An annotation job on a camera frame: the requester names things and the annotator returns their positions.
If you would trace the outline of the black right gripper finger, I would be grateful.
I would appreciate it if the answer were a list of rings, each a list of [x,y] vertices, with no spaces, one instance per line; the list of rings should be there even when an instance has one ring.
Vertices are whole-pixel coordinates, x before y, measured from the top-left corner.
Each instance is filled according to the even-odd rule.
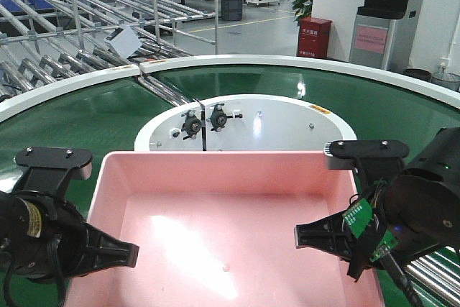
[[[324,145],[329,170],[350,170],[362,190],[392,180],[404,167],[410,148],[399,140],[336,140]]]
[[[297,249],[310,247],[341,259],[347,258],[347,228],[341,212],[308,224],[298,224],[294,235]]]

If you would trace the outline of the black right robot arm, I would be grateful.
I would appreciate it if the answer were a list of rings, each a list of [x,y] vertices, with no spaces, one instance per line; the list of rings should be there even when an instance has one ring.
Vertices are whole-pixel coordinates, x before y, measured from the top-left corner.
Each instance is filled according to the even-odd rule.
[[[397,272],[445,246],[459,248],[459,129],[443,128],[409,163],[398,140],[337,140],[324,147],[328,169],[350,170],[361,193],[336,214],[295,227],[295,246],[368,268]]]

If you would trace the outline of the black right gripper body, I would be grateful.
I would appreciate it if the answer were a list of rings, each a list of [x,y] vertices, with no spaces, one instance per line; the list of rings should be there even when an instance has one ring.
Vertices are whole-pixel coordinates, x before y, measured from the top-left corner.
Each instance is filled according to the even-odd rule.
[[[347,258],[343,260],[350,275],[371,267],[393,270],[449,245],[449,183],[439,176],[399,175],[372,186],[361,198],[371,204],[373,218],[358,239],[344,222]],[[377,250],[380,258],[370,262],[368,256],[386,230],[398,244],[393,249],[382,245]]]

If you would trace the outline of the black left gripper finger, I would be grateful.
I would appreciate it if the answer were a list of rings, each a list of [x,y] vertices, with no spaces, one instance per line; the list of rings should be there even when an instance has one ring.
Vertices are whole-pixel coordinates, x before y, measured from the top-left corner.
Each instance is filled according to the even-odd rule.
[[[50,196],[65,195],[71,180],[91,176],[93,154],[87,149],[27,147],[15,156],[23,173],[12,190],[37,191]]]
[[[90,224],[86,224],[84,273],[89,274],[112,267],[135,268],[139,246],[123,242]]]

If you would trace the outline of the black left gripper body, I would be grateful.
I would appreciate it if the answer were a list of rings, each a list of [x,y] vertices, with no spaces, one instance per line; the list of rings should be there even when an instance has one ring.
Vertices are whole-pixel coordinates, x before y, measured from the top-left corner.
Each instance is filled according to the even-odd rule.
[[[84,273],[86,220],[63,196],[1,193],[1,267],[34,282]]]

